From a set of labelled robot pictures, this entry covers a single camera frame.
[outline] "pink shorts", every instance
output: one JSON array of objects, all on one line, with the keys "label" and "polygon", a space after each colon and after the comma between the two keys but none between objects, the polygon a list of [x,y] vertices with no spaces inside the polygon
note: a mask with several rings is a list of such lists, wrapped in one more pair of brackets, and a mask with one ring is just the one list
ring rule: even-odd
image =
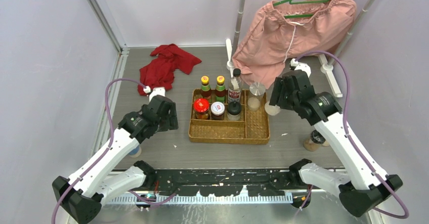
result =
[{"label": "pink shorts", "polygon": [[[273,7],[271,1],[260,8],[232,60],[247,83],[258,81],[269,88],[279,76],[287,58],[313,50],[329,50],[341,42],[356,12],[353,0]],[[285,15],[314,14],[309,18]]]}]

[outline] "red cloth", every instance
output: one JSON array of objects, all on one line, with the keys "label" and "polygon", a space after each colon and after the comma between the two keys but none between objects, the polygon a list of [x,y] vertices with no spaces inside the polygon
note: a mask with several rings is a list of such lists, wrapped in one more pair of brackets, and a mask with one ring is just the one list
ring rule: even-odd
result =
[{"label": "red cloth", "polygon": [[[190,74],[192,68],[201,63],[201,60],[190,53],[180,49],[175,44],[163,45],[156,48],[150,56],[158,56],[149,65],[140,69],[140,82],[151,89],[163,86],[165,90],[173,88],[173,72],[180,69],[186,74]],[[143,87],[137,87],[140,95],[145,96]]]}]

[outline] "wicker tray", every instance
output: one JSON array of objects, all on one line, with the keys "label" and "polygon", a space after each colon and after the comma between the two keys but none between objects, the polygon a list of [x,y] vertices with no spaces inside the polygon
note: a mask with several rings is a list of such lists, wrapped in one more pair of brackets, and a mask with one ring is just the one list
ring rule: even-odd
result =
[{"label": "wicker tray", "polygon": [[[264,110],[267,96],[264,95],[261,107],[257,111],[247,109],[249,90],[243,90],[241,97],[241,118],[239,121],[229,121],[225,112],[224,120],[196,119],[191,105],[191,120],[189,122],[189,140],[200,143],[229,143],[229,144],[266,144],[270,139],[268,115]],[[195,89],[192,103],[201,98],[200,89]]]}]

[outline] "jar lid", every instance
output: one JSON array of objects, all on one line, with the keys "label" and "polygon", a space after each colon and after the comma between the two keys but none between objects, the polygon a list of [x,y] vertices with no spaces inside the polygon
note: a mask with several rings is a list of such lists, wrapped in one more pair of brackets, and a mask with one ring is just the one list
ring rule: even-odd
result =
[{"label": "jar lid", "polygon": [[211,105],[212,114],[219,116],[225,113],[225,105],[221,102],[215,102]]},{"label": "jar lid", "polygon": [[206,112],[209,107],[210,107],[210,104],[208,103],[207,99],[197,99],[194,102],[194,109],[198,113]]},{"label": "jar lid", "polygon": [[240,75],[241,75],[241,70],[240,70],[240,69],[235,68],[235,69],[232,71],[232,76],[234,76],[234,77],[239,77]]},{"label": "jar lid", "polygon": [[228,113],[231,115],[238,115],[241,112],[241,104],[234,101],[228,104]]},{"label": "jar lid", "polygon": [[326,140],[317,130],[314,130],[310,134],[311,141],[317,144],[323,144]]},{"label": "jar lid", "polygon": [[208,76],[202,76],[201,82],[204,84],[207,84],[208,83]]},{"label": "jar lid", "polygon": [[218,84],[224,83],[225,82],[224,76],[218,76],[217,81],[218,81]]},{"label": "jar lid", "polygon": [[260,82],[254,82],[250,85],[249,91],[255,96],[261,96],[265,93],[265,86]]}]

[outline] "white clamp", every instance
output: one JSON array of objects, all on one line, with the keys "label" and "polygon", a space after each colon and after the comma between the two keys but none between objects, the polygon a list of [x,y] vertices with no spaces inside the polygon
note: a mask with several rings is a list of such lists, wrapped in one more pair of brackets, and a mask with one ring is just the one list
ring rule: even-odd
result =
[{"label": "white clamp", "polygon": [[310,77],[311,69],[307,63],[298,62],[295,58],[290,60],[290,66],[295,67],[295,70],[301,70],[307,73],[307,76]]},{"label": "white clamp", "polygon": [[144,88],[143,88],[143,91],[144,91],[146,94],[149,94],[149,93],[151,92],[151,89],[150,89],[150,87],[149,87],[149,86],[146,86],[146,87],[144,87]]},{"label": "white clamp", "polygon": [[165,88],[164,87],[156,87],[153,89],[152,93],[149,95],[149,102],[156,95],[161,95],[165,97]]}]

